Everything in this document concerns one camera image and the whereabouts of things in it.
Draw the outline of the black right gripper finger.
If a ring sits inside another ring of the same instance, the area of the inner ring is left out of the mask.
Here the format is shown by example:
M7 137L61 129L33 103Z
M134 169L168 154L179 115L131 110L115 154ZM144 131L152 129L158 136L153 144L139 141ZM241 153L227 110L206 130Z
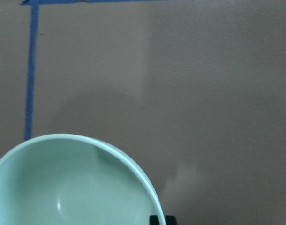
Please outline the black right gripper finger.
M177 225L176 217L171 215L166 215L165 223L166 225ZM160 225L160 221L157 215L149 216L149 225Z

